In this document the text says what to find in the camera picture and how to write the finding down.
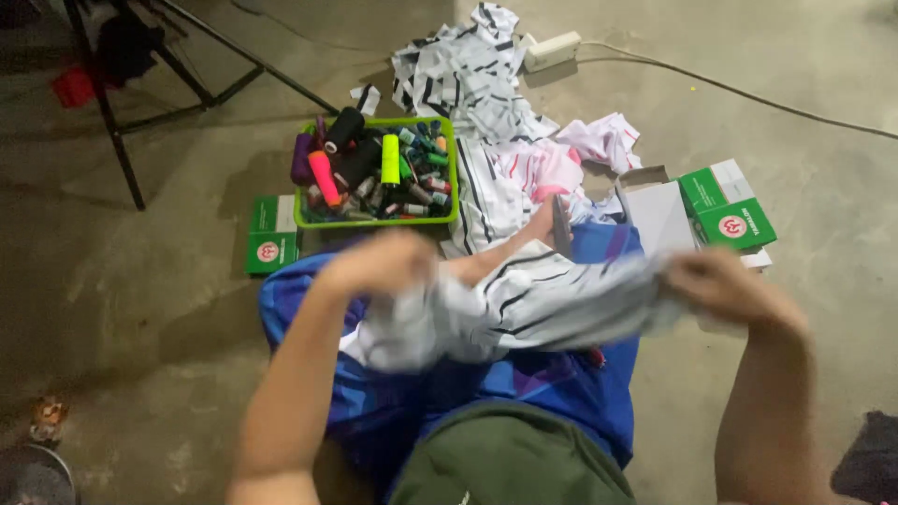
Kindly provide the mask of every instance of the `electrical cord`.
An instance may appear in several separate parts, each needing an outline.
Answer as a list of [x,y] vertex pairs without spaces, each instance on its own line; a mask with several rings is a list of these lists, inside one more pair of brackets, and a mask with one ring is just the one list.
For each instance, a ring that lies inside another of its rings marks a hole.
[[[735,88],[729,84],[721,83],[719,81],[711,79],[710,77],[706,77],[701,74],[696,74],[695,72],[690,72],[689,70],[686,70],[685,68],[681,68],[676,65],[671,65],[669,63],[665,63],[663,61],[660,61],[660,60],[657,60],[654,58],[650,58],[648,56],[642,56],[637,53],[632,53],[632,52],[629,52],[624,49],[616,48],[611,44],[606,44],[605,42],[600,42],[598,40],[587,40],[584,42],[580,42],[580,44],[585,45],[585,46],[601,46],[603,48],[610,49],[612,51],[615,51],[615,52],[618,52],[618,53],[621,53],[623,55],[630,57],[630,58],[614,58],[613,60],[615,60],[615,61],[629,61],[631,63],[643,63],[643,64],[647,64],[647,65],[660,66],[662,68],[666,68],[668,70],[673,70],[674,72],[678,72],[680,74],[688,75],[689,77],[699,79],[700,81],[704,81],[708,84],[715,85],[716,87],[725,89],[725,90],[729,91],[730,93],[736,93],[736,94],[743,96],[749,100],[754,100],[758,103],[763,103],[764,105],[769,105],[775,109],[779,109],[779,110],[785,111],[785,112],[790,112],[792,114],[796,114],[797,116],[801,116],[803,118],[808,118],[809,120],[820,121],[820,122],[826,123],[828,125],[833,125],[833,126],[837,126],[837,127],[841,127],[841,128],[854,129],[857,131],[862,131],[864,133],[878,135],[879,137],[887,137],[887,138],[891,138],[894,140],[898,140],[898,134],[892,133],[891,131],[885,131],[885,130],[879,129],[879,128],[871,128],[871,127],[867,127],[867,126],[863,126],[863,125],[857,125],[854,123],[847,123],[845,121],[831,120],[829,118],[825,118],[824,116],[820,116],[820,115],[814,114],[812,112],[802,111],[801,109],[797,109],[795,107],[789,107],[788,105],[776,103],[776,102],[773,102],[766,98],[763,98],[761,96],[758,96],[756,94],[748,93],[747,91],[743,91],[739,88]],[[593,62],[593,61],[607,61],[608,59],[609,58],[587,58],[587,59],[578,59],[577,61],[579,63],[589,63],[589,62]]]

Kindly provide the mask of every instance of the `black thread spool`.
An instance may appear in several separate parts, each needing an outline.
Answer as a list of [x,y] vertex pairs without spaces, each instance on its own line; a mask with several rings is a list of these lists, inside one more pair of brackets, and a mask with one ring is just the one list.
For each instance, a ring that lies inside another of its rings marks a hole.
[[354,191],[381,163],[381,145],[373,138],[358,143],[355,152],[343,156],[334,171],[334,180],[343,191]]
[[343,151],[350,140],[362,133],[364,127],[365,116],[358,109],[344,108],[324,136],[324,151],[330,155]]

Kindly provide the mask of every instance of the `person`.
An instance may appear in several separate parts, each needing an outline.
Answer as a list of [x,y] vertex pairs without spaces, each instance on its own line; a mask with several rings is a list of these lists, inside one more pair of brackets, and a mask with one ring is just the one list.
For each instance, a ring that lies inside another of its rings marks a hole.
[[[538,211],[505,244],[450,267],[473,286],[529,240],[552,246],[550,229],[550,213]],[[399,230],[346,250],[320,271],[251,400],[230,502],[318,502],[312,468],[328,420],[344,312],[354,297],[391,296],[428,282],[435,266],[434,245]],[[815,361],[801,309],[725,249],[674,256],[664,281],[696,307],[748,328],[718,431],[718,500],[835,501],[815,444]],[[614,459],[575,423],[510,403],[478,403],[441,419],[411,451],[390,502],[634,501]]]

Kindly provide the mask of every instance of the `cardboard box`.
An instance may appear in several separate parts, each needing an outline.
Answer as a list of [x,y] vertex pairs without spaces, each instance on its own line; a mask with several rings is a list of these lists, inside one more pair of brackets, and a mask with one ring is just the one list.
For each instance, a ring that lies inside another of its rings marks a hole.
[[614,191],[626,222],[639,230],[646,256],[695,249],[680,186],[663,165],[624,173],[614,181]]
[[256,197],[252,204],[246,273],[266,274],[299,259],[294,195]]
[[705,244],[746,249],[777,239],[735,160],[726,160],[677,179],[686,212]]

